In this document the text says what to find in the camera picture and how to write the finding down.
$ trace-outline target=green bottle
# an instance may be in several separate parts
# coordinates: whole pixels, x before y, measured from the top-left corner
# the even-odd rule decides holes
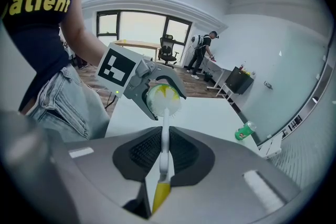
[[[237,140],[243,140],[250,134],[253,134],[256,128],[257,126],[253,122],[248,121],[244,124],[242,128],[238,129],[238,131],[235,132],[235,137],[237,138]]]

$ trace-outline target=man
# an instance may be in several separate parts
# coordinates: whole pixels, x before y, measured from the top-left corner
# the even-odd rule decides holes
[[[188,69],[187,72],[191,73],[192,72],[192,78],[194,79],[199,79],[199,77],[196,75],[197,70],[199,69],[205,52],[207,52],[210,56],[211,59],[214,59],[214,56],[211,54],[211,51],[209,49],[209,46],[211,44],[211,40],[217,37],[217,32],[216,31],[212,31],[209,35],[205,35],[203,37],[203,43],[201,44],[201,46],[199,48],[196,48],[194,51],[194,57],[193,59],[191,59],[189,65],[188,65]],[[193,66],[194,62],[196,61],[196,65],[194,67],[194,70],[191,71],[191,67]]]

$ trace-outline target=pants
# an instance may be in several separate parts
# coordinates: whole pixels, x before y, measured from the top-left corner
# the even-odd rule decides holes
[[[76,60],[77,60],[78,68],[82,68],[83,66],[86,66],[88,64],[85,60],[80,58],[77,54],[76,54]]]
[[[191,59],[188,65],[188,70],[191,70],[194,62],[196,62],[196,65],[193,70],[193,75],[196,75],[197,70],[200,68],[204,55],[205,55],[205,52],[202,49],[195,50],[194,57],[193,59]]]
[[[103,138],[110,121],[99,95],[81,81],[72,65],[42,87],[27,116],[58,131],[65,142]]]

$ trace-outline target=black t-shirt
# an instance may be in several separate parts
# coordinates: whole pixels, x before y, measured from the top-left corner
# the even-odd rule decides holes
[[[204,35],[203,36],[203,43],[201,45],[202,54],[205,54],[206,45],[210,46],[210,44],[211,44],[211,37],[209,35]]]
[[[6,6],[4,25],[18,50],[37,73],[20,110],[69,63],[58,25],[70,6],[71,0],[10,0]]]

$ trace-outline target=black trash can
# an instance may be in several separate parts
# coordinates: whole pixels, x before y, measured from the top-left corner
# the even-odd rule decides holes
[[[204,75],[205,75],[204,76],[204,81],[206,81],[206,82],[210,81],[210,79],[212,78],[212,74],[209,73],[209,72],[205,72]]]

